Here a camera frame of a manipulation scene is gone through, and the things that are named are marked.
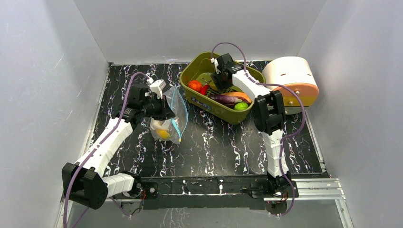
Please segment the yellow green toy pepper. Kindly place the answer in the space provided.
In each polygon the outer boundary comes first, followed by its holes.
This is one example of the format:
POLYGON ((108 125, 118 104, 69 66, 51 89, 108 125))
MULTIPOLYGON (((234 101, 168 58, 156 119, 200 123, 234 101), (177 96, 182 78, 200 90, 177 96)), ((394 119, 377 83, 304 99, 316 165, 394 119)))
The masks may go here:
POLYGON ((197 80, 203 85, 213 85, 212 73, 202 73, 198 76, 197 80))

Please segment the olive green plastic basket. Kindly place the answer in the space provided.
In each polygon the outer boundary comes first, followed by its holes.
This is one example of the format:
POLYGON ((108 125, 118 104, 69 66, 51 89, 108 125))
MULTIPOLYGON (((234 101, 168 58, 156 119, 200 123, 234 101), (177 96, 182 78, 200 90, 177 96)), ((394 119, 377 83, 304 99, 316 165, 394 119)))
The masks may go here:
POLYGON ((201 95, 188 87, 191 80, 197 80, 198 76, 202 73, 215 73, 213 64, 210 62, 212 54, 210 52, 202 52, 198 54, 187 67, 180 73, 179 81, 184 89, 184 97, 191 104, 203 109, 206 112, 230 123, 233 125, 241 123, 252 110, 252 105, 246 110, 236 111, 230 107, 211 100, 208 96, 211 94, 220 94, 211 85, 208 89, 206 96, 201 95))

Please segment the clear zip top bag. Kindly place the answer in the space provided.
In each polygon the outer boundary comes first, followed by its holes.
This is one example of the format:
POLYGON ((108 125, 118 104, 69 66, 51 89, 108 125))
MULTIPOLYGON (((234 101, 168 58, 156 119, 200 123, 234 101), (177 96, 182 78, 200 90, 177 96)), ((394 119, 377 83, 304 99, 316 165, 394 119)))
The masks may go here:
POLYGON ((150 128, 150 133, 155 140, 171 141, 179 145, 182 142, 183 134, 188 123, 188 111, 185 101, 176 86, 172 86, 169 90, 163 93, 166 96, 167 102, 171 110, 175 113, 175 117, 163 122, 164 130, 171 135, 169 140, 161 139, 155 130, 150 128))

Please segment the yellow toy banana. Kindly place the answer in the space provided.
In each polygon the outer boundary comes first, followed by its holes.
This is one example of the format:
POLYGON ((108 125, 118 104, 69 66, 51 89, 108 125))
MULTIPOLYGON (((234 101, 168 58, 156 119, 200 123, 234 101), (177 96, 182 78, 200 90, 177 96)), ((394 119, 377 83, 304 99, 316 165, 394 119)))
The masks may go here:
POLYGON ((157 130, 156 130, 156 133, 158 134, 158 136, 159 136, 161 139, 164 139, 164 140, 169 140, 170 137, 171 137, 170 133, 169 133, 168 131, 166 131, 166 130, 157 129, 157 130))

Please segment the orange toy papaya slice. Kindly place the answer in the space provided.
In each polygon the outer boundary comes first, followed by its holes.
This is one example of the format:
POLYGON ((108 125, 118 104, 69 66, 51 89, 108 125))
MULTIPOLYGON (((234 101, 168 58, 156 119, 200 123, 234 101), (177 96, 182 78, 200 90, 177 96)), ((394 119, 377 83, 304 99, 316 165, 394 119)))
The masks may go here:
POLYGON ((243 102, 248 103, 248 104, 252 103, 252 100, 243 92, 228 92, 228 93, 223 93, 222 95, 227 95, 227 96, 241 99, 243 102))

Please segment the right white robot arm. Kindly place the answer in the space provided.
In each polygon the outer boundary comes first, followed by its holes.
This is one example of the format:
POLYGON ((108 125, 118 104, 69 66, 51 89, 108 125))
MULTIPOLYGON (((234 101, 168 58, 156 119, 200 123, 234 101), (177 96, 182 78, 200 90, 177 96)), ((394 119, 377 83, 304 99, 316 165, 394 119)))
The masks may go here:
POLYGON ((253 198, 283 196, 287 188, 292 188, 292 183, 283 159, 286 114, 281 92, 271 91, 255 80, 248 70, 236 63, 229 54, 213 57, 211 63, 216 71, 212 79, 219 90, 236 86, 253 101, 251 115, 256 128, 261 132, 266 148, 267 178, 251 182, 242 192, 253 198))

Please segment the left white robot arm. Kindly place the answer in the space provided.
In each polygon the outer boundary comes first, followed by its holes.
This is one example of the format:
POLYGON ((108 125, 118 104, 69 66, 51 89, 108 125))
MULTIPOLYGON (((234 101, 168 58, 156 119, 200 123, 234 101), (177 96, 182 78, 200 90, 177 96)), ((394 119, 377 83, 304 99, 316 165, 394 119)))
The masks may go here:
POLYGON ((62 168, 66 200, 98 209, 107 198, 117 194, 131 198, 141 194, 143 186, 138 175, 122 171, 106 177, 104 173, 118 148, 144 118, 166 121, 175 117, 162 92, 165 85, 159 79, 150 85, 131 86, 128 100, 114 110, 106 128, 88 152, 62 168))

